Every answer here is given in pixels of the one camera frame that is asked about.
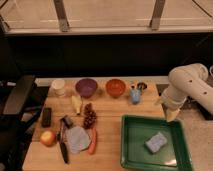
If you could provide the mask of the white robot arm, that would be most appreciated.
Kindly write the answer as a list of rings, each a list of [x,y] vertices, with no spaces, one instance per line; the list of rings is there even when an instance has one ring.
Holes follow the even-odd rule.
[[[208,69],[200,63],[179,66],[169,72],[169,86],[161,94],[168,122],[177,117],[188,96],[213,114],[213,87],[206,83],[207,78]]]

